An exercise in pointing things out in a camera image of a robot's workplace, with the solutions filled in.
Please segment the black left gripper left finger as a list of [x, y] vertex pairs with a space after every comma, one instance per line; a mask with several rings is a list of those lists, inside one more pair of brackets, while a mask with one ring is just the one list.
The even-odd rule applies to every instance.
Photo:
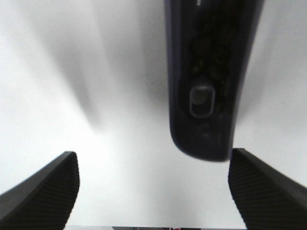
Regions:
[[64, 152], [0, 196], [2, 230], [63, 230], [80, 187], [77, 155]]

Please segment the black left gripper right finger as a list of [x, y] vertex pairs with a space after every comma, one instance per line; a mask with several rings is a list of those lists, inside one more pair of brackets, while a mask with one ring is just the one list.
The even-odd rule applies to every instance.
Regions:
[[245, 149], [233, 149], [228, 184], [248, 230], [305, 230], [307, 189]]

